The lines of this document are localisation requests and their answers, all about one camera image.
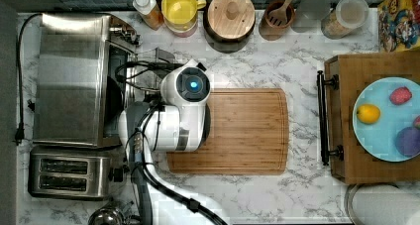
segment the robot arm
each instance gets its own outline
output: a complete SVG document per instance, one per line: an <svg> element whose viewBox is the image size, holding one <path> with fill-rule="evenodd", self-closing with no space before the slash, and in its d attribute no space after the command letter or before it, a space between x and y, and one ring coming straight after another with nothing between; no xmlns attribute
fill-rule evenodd
<svg viewBox="0 0 420 225"><path fill-rule="evenodd" d="M203 142L208 78L191 60L167 75L161 85L162 102L136 102L120 116L119 134L127 153L140 198L144 224L229 224L220 205L209 197L175 187L161 179L152 151L194 151Z"/></svg>

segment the wooden lid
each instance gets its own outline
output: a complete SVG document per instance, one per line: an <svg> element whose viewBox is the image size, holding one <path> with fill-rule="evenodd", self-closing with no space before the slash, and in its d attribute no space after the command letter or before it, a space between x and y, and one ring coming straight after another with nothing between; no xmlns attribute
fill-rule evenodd
<svg viewBox="0 0 420 225"><path fill-rule="evenodd" d="M208 8L212 30L225 39L237 39L249 32L256 21L251 0L213 0Z"/></svg>

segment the stainless steel appliance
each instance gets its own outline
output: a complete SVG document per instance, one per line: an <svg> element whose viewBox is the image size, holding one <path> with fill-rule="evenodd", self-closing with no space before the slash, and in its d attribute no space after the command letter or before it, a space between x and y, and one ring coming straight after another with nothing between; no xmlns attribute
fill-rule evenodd
<svg viewBox="0 0 420 225"><path fill-rule="evenodd" d="M135 225L140 223L138 216L133 216L131 206L133 201L124 203L122 201L113 200L105 206L96 210L89 217L88 225Z"/></svg>
<svg viewBox="0 0 420 225"><path fill-rule="evenodd" d="M118 149L34 147L28 191L34 197L107 199L126 182L128 167L123 156Z"/></svg>
<svg viewBox="0 0 420 225"><path fill-rule="evenodd" d="M34 144L120 144L116 118L132 89L117 83L113 71L135 56L139 38L109 14L43 15Z"/></svg>

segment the wooden cutting board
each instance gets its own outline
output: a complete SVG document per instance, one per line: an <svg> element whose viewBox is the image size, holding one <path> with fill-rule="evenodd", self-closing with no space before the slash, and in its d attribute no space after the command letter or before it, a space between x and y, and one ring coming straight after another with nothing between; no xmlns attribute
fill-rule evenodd
<svg viewBox="0 0 420 225"><path fill-rule="evenodd" d="M210 135L195 152L167 153L175 173L281 174L287 161L288 116L281 89L215 89Z"/></svg>

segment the white container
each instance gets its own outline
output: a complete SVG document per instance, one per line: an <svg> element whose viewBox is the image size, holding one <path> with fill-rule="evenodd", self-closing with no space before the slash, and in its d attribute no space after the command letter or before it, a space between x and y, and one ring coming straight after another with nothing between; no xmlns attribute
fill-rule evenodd
<svg viewBox="0 0 420 225"><path fill-rule="evenodd" d="M321 30L329 39L340 39L362 26L368 18L365 0L340 0L336 9L321 22Z"/></svg>
<svg viewBox="0 0 420 225"><path fill-rule="evenodd" d="M157 30L163 23L163 15L158 7L157 0L134 0L133 6L145 23L153 30Z"/></svg>
<svg viewBox="0 0 420 225"><path fill-rule="evenodd" d="M349 187L345 205L355 225L420 224L420 197L390 184Z"/></svg>

